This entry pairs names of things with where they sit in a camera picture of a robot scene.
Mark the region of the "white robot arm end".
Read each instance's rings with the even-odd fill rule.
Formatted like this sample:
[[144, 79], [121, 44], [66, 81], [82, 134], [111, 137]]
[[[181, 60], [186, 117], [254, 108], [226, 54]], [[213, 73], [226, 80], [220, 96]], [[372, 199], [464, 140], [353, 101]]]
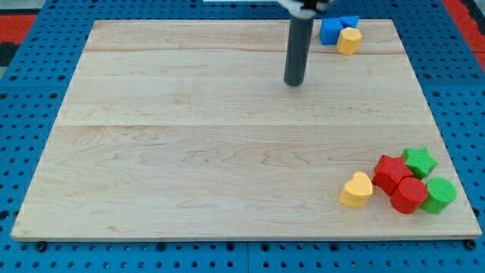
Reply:
[[332, 7], [336, 0], [277, 0], [288, 12], [298, 19], [312, 19]]

